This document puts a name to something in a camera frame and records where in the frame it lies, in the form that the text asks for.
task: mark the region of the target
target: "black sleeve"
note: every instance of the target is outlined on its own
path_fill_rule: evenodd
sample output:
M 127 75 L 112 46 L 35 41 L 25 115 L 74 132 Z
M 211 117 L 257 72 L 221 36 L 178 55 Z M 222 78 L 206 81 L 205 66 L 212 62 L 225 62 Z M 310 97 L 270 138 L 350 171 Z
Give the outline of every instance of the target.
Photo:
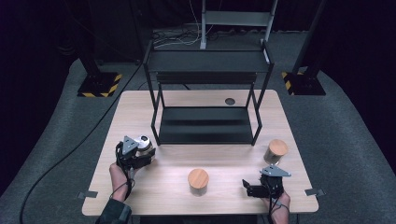
M 102 215 L 95 224 L 126 224 L 132 214 L 131 207 L 114 199 L 109 199 Z

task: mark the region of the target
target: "black metal shelf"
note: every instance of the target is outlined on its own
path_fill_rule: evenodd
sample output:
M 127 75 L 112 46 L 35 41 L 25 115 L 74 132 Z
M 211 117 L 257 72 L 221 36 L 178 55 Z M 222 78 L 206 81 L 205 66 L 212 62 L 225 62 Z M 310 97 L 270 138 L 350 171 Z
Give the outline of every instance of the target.
M 156 50 L 152 42 L 143 62 L 154 115 L 151 129 L 160 144 L 251 144 L 262 128 L 259 108 L 274 67 L 266 42 L 254 50 Z M 155 74 L 154 95 L 150 74 Z M 258 74 L 265 74 L 257 100 L 254 93 Z M 248 84 L 245 106 L 167 106 L 163 84 Z M 251 130 L 248 105 L 252 102 L 258 128 Z M 159 134 L 155 121 L 163 107 Z
M 168 144 L 250 144 L 253 141 L 244 107 L 166 107 L 159 139 Z

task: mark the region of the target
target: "yellow and black hazard tape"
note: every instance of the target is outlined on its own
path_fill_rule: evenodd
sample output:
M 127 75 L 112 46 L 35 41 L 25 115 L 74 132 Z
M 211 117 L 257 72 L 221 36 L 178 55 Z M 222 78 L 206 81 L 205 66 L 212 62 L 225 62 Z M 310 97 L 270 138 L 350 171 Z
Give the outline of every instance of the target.
M 111 87 L 109 88 L 108 91 L 102 91 L 102 92 L 79 92 L 78 96 L 83 96 L 83 97 L 110 97 L 114 94 L 114 92 L 116 91 L 117 87 L 119 86 L 120 80 L 121 80 L 122 74 L 118 74 L 115 78 L 114 78 L 114 82 L 111 85 Z
M 288 91 L 289 95 L 294 95 L 291 76 L 293 76 L 292 73 L 287 73 L 287 72 L 282 73 L 283 81 L 285 81 L 285 85 L 286 85 L 286 90 Z

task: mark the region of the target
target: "wooden lid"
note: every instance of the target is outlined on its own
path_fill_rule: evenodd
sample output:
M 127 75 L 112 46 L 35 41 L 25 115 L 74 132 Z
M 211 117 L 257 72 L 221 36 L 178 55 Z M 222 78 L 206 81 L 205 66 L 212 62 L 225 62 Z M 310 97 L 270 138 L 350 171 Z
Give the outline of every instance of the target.
M 277 156 L 284 156 L 288 153 L 289 149 L 286 143 L 279 139 L 274 139 L 270 142 L 269 145 L 270 150 Z
M 193 169 L 189 174 L 189 184 L 195 189 L 206 187 L 209 182 L 209 175 L 203 169 Z

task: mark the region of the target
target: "dark background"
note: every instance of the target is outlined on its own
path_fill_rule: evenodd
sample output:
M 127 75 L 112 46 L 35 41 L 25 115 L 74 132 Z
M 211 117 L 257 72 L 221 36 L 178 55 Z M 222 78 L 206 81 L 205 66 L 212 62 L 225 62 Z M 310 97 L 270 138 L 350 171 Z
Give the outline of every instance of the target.
M 200 19 L 201 0 L 191 2 L 195 15 Z M 209 2 L 208 9 L 219 7 L 219 0 Z M 7 188 L 43 133 L 62 93 L 68 68 L 78 57 L 65 29 L 64 3 L 70 7 L 73 18 L 85 27 L 80 30 L 81 41 L 86 50 L 92 53 L 92 58 L 96 57 L 95 48 L 100 41 L 98 36 L 92 34 L 106 32 L 101 30 L 103 28 L 100 25 L 92 24 L 94 20 L 90 1 L 8 0 L 1 3 L 0 193 Z M 148 19 L 154 28 L 193 21 L 188 1 L 149 0 L 147 3 Z M 273 30 L 309 30 L 318 3 L 316 0 L 280 0 Z M 233 0 L 223 1 L 221 8 L 261 11 L 269 7 L 270 4 L 259 0 L 244 1 L 244 4 Z M 304 57 L 304 66 L 309 66 L 324 46 L 332 46 L 321 62 L 321 70 L 349 96 L 393 171 L 395 156 L 390 139 L 395 135 L 393 127 L 396 124 L 396 111 L 395 89 L 390 78 L 396 68 L 392 60 L 396 59 L 394 8 L 395 3 L 390 0 L 328 1 Z M 108 7 L 96 9 L 99 12 L 94 13 L 100 14 L 101 9 L 106 11 Z M 131 9 L 124 7 L 124 10 L 127 10 L 124 13 L 128 13 Z M 134 22 L 129 18 L 115 22 L 114 26 L 128 26 Z M 110 41 L 106 35 L 99 37 Z M 125 40 L 111 41 L 113 46 L 130 44 L 124 43 Z M 130 55 L 130 59 L 139 57 L 141 55 Z

